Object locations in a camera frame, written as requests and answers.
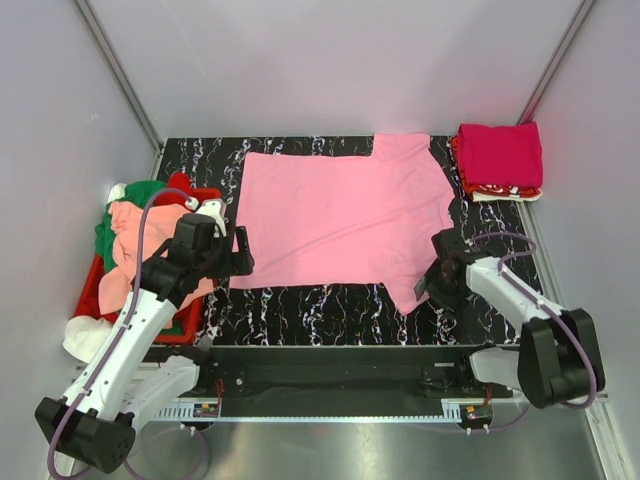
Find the pink t shirt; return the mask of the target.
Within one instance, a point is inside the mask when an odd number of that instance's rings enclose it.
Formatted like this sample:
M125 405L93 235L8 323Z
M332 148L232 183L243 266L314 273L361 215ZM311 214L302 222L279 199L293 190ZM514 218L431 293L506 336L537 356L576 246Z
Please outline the pink t shirt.
M427 134L377 134L367 156L250 153L236 222L255 260L233 289L382 284L403 315L452 227L452 187Z

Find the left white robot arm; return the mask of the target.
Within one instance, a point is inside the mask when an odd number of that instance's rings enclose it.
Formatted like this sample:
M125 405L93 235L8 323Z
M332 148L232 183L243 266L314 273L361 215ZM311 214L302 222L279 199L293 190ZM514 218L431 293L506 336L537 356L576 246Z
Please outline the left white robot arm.
M128 457L146 423L182 393L208 394L216 372L190 349L171 357L138 387L130 381L152 343L203 279L247 276L255 265L247 230L213 214L182 216L172 238L136 268L132 291L98 352L58 399L45 397L35 419L48 444L50 475L62 453L110 474Z

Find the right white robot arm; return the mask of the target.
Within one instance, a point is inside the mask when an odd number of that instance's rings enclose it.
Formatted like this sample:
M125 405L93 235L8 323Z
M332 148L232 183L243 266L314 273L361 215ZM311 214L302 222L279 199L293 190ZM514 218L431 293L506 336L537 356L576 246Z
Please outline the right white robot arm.
M455 387L470 397L489 384L509 387L538 409L590 407L606 383L593 318L549 300L510 269L510 261L536 252L533 240L515 234L527 249L499 256L481 244L490 237L465 242L454 228L433 235L435 259L414 287L451 312L479 296L520 331L515 350L486 345L471 353L454 371Z

